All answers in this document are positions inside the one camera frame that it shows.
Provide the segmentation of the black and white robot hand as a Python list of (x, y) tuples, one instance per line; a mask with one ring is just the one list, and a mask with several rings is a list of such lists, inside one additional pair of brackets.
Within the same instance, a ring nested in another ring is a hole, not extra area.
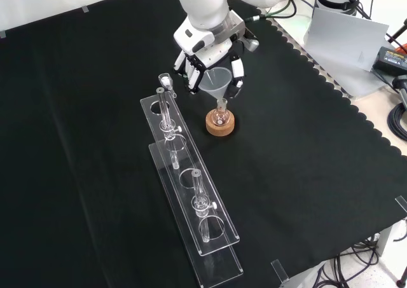
[(242, 59), (233, 49), (233, 43), (240, 41), (243, 48), (251, 48), (252, 41), (246, 36), (242, 19), (226, 17), (211, 29), (197, 29), (186, 18), (174, 33), (174, 40), (181, 48), (173, 69), (183, 76), (185, 87), (190, 93), (199, 91), (204, 73), (229, 58), (232, 80), (226, 89), (226, 96), (235, 98), (244, 84)]

